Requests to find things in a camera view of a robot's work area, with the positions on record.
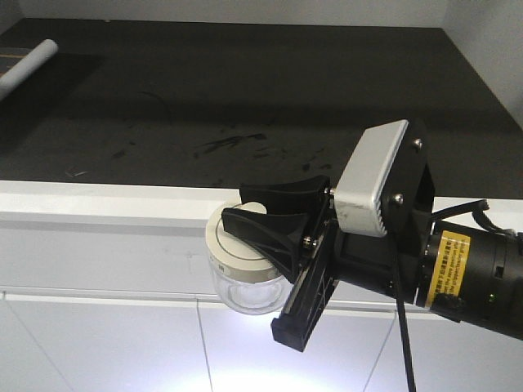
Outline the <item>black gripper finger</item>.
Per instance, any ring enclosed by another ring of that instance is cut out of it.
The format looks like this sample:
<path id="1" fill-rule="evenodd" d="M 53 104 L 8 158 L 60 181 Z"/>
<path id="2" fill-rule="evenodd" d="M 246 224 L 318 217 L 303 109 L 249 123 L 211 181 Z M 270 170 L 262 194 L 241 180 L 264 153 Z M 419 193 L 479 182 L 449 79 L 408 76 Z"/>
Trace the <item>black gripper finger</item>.
<path id="1" fill-rule="evenodd" d="M 226 207 L 221 213 L 224 230 L 260 252 L 290 282 L 295 283 L 302 269 L 303 238 L 311 216 L 261 214 Z"/>
<path id="2" fill-rule="evenodd" d="M 241 185 L 239 195 L 242 203 L 262 204 L 267 214 L 313 216 L 321 209 L 329 187 L 330 179 L 320 175 L 287 184 Z"/>

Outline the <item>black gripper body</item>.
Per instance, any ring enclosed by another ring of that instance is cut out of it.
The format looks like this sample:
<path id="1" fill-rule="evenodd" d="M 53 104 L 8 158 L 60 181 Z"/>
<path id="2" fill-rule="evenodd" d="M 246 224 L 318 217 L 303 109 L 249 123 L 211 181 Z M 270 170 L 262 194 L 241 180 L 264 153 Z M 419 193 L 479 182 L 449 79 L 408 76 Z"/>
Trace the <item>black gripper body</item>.
<path id="1" fill-rule="evenodd" d="M 294 284 L 279 317 L 271 322 L 274 340 L 302 352 L 339 282 L 394 298 L 393 256 L 399 263 L 404 301 L 413 304 L 432 207 L 433 189 L 420 189 L 403 231 L 393 238 L 347 234 L 331 223 L 318 253 Z"/>

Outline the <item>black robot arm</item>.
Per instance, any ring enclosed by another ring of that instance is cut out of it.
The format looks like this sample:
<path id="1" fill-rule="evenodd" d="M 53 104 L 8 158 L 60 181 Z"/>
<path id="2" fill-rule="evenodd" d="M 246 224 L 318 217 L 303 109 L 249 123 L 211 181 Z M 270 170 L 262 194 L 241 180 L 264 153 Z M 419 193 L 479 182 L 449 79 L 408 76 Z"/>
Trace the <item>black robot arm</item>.
<path id="1" fill-rule="evenodd" d="M 259 251 L 293 286 L 271 324 L 302 351 L 340 282 L 412 304 L 456 323 L 522 336 L 522 235 L 495 225 L 485 200 L 435 211 L 428 171 L 357 209 L 329 179 L 244 186 L 224 230 Z"/>

